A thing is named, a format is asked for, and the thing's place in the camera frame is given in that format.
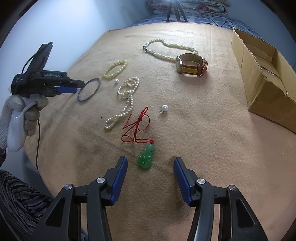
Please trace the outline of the striped dark sleeve forearm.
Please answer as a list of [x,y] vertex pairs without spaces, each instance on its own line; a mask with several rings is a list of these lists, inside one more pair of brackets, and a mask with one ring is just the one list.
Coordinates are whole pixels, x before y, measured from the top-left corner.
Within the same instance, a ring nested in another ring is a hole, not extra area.
[[18,240],[29,240],[52,201],[53,198],[1,170],[1,213]]

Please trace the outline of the white gloved left hand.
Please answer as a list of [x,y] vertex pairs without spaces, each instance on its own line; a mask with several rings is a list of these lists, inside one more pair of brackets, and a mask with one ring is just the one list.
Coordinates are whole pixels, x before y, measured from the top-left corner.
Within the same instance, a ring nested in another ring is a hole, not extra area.
[[19,151],[26,137],[35,134],[40,111],[48,105],[46,97],[32,94],[29,98],[10,96],[1,112],[1,151]]

